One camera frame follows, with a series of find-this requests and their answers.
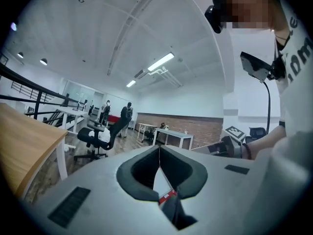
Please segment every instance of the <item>ceiling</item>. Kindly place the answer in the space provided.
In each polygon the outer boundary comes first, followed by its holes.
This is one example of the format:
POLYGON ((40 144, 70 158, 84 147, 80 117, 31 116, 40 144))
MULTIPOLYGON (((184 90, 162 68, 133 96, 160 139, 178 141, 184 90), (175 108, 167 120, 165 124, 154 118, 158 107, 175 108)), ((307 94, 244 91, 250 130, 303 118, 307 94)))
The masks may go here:
MULTIPOLYGON (((222 72, 213 35, 192 0, 32 0, 19 17, 5 47, 24 63, 68 79, 71 72, 94 79, 109 77, 125 87, 141 70, 169 52, 166 69, 184 84, 197 76, 222 72)), ((137 80, 130 90, 143 91, 164 79, 137 80)))

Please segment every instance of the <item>wooden floor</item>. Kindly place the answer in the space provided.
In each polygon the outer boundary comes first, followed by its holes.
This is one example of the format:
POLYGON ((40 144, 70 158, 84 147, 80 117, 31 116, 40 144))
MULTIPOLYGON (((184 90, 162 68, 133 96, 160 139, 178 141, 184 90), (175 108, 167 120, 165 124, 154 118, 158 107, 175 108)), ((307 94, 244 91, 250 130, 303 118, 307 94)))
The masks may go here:
MULTIPOLYGON (((84 120, 77 124, 77 132, 83 127, 87 126, 87 121, 84 120)), ((128 152, 133 149, 137 149, 143 146, 148 146, 147 142, 141 143, 141 139, 137 139, 138 132, 128 129, 128 135, 126 138, 116 137, 114 147, 112 150, 107 151, 106 154, 114 156, 119 153, 128 152)), ((67 173, 71 175, 81 167, 89 163, 89 159, 78 159, 74 163, 75 155, 84 155, 87 153, 86 143, 77 139, 74 134, 68 134, 65 138, 65 143, 76 146, 76 149, 70 149, 65 153, 65 160, 67 164, 67 173)), ((56 152, 53 151, 46 162, 43 164, 35 179, 33 180, 26 196, 25 200, 31 204, 34 204, 36 200, 45 193, 45 191, 53 187, 60 180, 60 174, 58 170, 58 164, 56 159, 56 152)))

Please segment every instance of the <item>black strap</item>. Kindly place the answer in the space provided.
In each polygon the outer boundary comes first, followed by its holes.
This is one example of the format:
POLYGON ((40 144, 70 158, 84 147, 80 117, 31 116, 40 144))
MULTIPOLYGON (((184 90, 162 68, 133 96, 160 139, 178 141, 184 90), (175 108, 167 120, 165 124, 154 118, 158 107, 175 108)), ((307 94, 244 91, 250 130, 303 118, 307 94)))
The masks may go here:
POLYGON ((246 148, 246 152, 248 153, 248 159, 252 160, 251 150, 246 143, 243 143, 243 146, 246 148))

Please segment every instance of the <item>seated person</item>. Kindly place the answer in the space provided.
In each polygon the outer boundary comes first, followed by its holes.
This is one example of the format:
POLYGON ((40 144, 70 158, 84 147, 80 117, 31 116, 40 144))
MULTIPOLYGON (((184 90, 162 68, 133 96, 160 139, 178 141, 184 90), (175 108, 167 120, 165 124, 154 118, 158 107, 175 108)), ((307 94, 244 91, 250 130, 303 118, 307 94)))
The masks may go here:
MULTIPOLYGON (((160 129, 164 129, 165 128, 165 123, 162 123, 160 126, 160 129)), ((155 136, 155 130, 154 129, 150 129, 148 131, 145 131, 145 136, 147 137, 148 140, 153 140, 154 136, 155 136)))

